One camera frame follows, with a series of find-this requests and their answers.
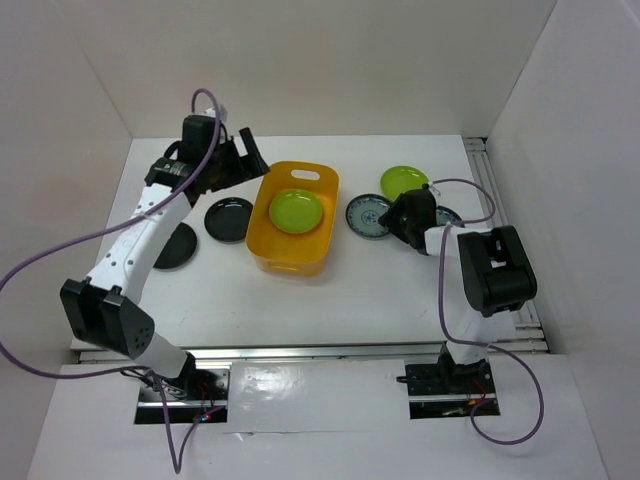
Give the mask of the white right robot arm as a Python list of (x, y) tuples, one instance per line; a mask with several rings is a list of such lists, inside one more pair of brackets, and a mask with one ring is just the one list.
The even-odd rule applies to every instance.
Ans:
[[(512, 225), (494, 228), (460, 227), (437, 222), (437, 202), (427, 189), (401, 194), (378, 220), (389, 233), (418, 253), (439, 258), (438, 315), (450, 359), (440, 363), (436, 379), (448, 392), (460, 391), (471, 379), (470, 365), (486, 360), (495, 342), (494, 315), (517, 311), (533, 299), (537, 279)], [(446, 260), (459, 267), (467, 307), (448, 326), (444, 316)]]

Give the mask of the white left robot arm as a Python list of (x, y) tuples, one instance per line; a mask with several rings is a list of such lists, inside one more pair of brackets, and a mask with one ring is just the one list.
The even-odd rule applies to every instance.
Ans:
[(149, 168), (137, 206), (106, 255), (83, 279), (68, 279), (60, 290), (76, 339), (148, 368), (151, 382), (176, 399), (196, 395), (199, 385), (213, 385), (216, 378), (157, 333), (139, 302), (161, 251), (199, 198), (268, 173), (250, 128), (239, 135), (244, 154), (223, 122), (187, 116), (181, 138)]

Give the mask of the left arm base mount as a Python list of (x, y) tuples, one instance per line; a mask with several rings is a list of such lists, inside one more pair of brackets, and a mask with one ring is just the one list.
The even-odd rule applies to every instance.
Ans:
[[(199, 370), (187, 390), (179, 390), (166, 379), (161, 379), (170, 424), (226, 423), (230, 377), (229, 367)], [(151, 373), (145, 373), (141, 377), (134, 423), (164, 423), (162, 394)]]

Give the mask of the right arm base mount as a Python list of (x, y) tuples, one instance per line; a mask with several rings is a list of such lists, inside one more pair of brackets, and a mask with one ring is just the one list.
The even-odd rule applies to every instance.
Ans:
[(498, 416), (499, 403), (487, 360), (455, 364), (442, 352), (435, 362), (409, 363), (396, 382), (406, 387), (412, 420)]

